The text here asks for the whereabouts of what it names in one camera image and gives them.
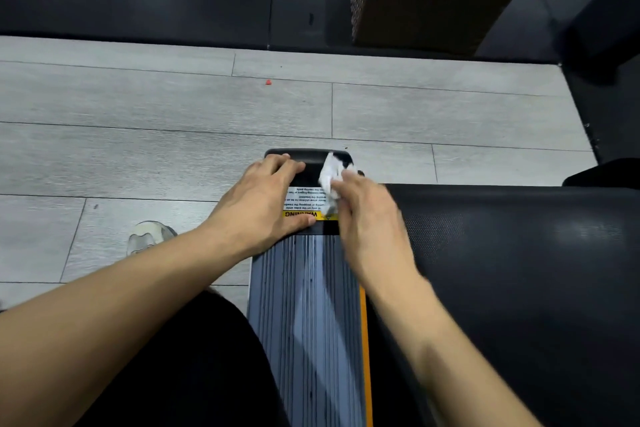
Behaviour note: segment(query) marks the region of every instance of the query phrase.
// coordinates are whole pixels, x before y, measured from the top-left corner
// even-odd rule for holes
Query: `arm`
[[[197,229],[0,314],[0,424],[71,426],[162,324],[237,262],[305,228],[282,217],[304,164],[251,165]]]
[[[454,427],[540,427],[418,273],[386,188],[345,171],[332,187],[347,261],[414,374]]]

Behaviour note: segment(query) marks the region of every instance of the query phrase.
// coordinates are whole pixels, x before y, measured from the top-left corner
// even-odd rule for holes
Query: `foot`
[[[127,256],[140,253],[150,246],[158,245],[170,240],[178,234],[172,228],[163,225],[159,221],[143,221],[138,223],[129,236],[127,244]]]

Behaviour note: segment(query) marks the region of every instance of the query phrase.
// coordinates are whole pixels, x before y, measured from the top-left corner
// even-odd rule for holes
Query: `white tissue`
[[[358,172],[353,163],[349,164],[346,169]],[[320,179],[318,179],[324,194],[326,194],[326,204],[321,209],[323,214],[332,214],[338,211],[337,200],[340,199],[340,194],[335,189],[331,189],[331,181],[342,181],[342,171],[344,170],[344,164],[333,155],[333,152],[330,152],[324,159],[324,166],[320,171]]]

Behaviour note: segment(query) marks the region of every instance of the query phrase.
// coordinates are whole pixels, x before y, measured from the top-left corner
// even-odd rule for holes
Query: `forearm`
[[[0,424],[73,424],[164,321],[236,263],[229,245],[205,253],[200,233],[0,314]]]
[[[450,427],[540,427],[438,301],[413,277],[374,303]]]

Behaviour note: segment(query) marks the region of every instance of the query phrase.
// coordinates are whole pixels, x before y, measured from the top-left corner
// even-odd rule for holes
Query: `yellow stripe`
[[[360,286],[360,324],[362,325],[362,366],[364,367],[364,402],[367,427],[373,427],[373,398],[371,396],[371,368],[369,365],[369,329],[367,327],[367,296]]]
[[[313,216],[316,217],[316,220],[318,221],[338,221],[338,215],[335,213],[331,213],[331,214],[323,214],[321,211],[283,211],[282,215],[284,217],[287,216],[294,216],[296,214],[312,214]]]

